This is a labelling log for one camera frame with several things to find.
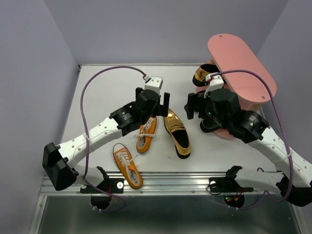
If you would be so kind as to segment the black loafer back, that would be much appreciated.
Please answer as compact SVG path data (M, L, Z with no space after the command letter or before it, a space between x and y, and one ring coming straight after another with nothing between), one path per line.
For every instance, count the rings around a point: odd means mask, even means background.
M199 126L205 133L211 133L220 129L220 126L210 118L203 119Z

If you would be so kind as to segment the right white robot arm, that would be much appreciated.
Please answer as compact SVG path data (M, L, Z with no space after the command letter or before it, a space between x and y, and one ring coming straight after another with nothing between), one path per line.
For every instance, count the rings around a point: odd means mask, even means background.
M236 93L217 89L204 95L190 93L184 109L188 119L198 113L205 133L224 129L258 150L278 169L276 172L253 171L232 166L224 177L211 177L213 194L252 192L261 189L284 197L289 203L304 207L312 202L312 165L292 149L257 112L243 110Z

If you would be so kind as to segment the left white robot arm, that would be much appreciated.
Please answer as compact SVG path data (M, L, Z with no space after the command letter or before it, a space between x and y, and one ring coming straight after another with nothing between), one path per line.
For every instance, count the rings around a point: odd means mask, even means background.
M62 191L73 184L91 183L97 192L108 188L108 176L101 167L90 168L78 163L89 159L91 152L106 143L121 138L145 124L150 117L167 116L170 94L160 95L155 91L137 88L136 99L112 112L103 122L84 134L55 145L44 147L42 166L55 190Z

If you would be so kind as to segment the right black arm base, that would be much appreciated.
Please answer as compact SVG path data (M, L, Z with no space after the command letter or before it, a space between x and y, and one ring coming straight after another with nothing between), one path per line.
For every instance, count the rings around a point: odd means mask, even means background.
M229 169L224 177L210 177L207 188L213 194L236 193L236 192L253 192L251 187L241 187L236 181L237 173L242 170L241 166L233 166Z

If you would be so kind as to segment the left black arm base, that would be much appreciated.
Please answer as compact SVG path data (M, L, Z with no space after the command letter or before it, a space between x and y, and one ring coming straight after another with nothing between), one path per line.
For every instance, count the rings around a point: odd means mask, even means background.
M124 190L124 178L108 176L105 170L97 166L89 168L87 180L96 188L111 194L122 194Z

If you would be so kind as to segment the gold loafer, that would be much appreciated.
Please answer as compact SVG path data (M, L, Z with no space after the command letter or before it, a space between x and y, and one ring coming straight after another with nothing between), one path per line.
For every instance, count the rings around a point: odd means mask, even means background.
M186 128L181 119L170 108L168 114L163 118L167 133L172 137L175 151L180 159L187 159L191 154L191 144Z
M208 84L208 82L206 81L206 76L210 73L218 72L219 69L216 65L208 63L202 64L197 68L193 76L192 82L196 87L204 87Z

